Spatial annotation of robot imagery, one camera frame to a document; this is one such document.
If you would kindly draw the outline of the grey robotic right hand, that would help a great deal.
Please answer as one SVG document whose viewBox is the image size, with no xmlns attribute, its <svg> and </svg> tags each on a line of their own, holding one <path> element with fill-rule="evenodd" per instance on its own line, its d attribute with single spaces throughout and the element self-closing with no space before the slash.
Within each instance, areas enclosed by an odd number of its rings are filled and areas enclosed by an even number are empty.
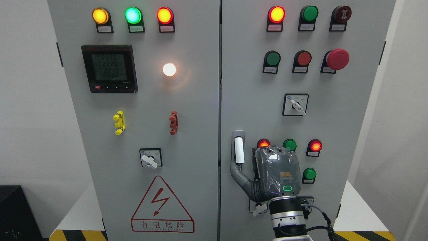
<svg viewBox="0 0 428 241">
<path fill-rule="evenodd" d="M 255 149 L 258 180 L 250 180 L 236 162 L 230 162 L 230 173 L 250 200 L 260 203 L 280 196 L 301 192 L 301 168 L 295 151 L 269 146 Z"/>
</svg>

